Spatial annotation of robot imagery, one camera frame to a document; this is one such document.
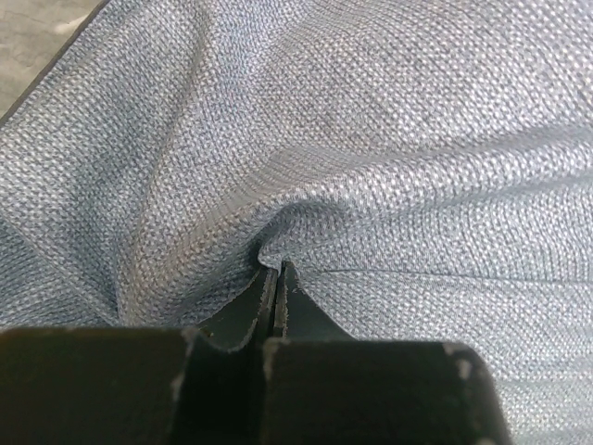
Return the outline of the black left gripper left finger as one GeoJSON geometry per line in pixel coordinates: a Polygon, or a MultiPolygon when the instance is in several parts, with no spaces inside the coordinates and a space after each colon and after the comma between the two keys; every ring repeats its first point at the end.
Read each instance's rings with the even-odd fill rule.
{"type": "Polygon", "coordinates": [[[213,316],[197,325],[200,333],[219,350],[244,348],[253,337],[270,335],[276,300],[278,272],[260,269],[244,291],[213,316]]]}

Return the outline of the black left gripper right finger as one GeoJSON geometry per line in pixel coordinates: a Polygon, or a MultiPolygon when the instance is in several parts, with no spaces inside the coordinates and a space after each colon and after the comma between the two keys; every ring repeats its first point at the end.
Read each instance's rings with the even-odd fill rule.
{"type": "Polygon", "coordinates": [[[272,335],[298,341],[353,340],[304,291],[291,261],[282,263],[277,281],[272,335]]]}

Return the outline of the blue pillowcase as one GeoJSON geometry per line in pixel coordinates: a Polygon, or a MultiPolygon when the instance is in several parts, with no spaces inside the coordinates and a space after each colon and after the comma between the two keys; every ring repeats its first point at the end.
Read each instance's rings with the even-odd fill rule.
{"type": "Polygon", "coordinates": [[[111,1],[1,128],[2,325],[198,323],[259,265],[592,440],[588,1],[111,1]]]}

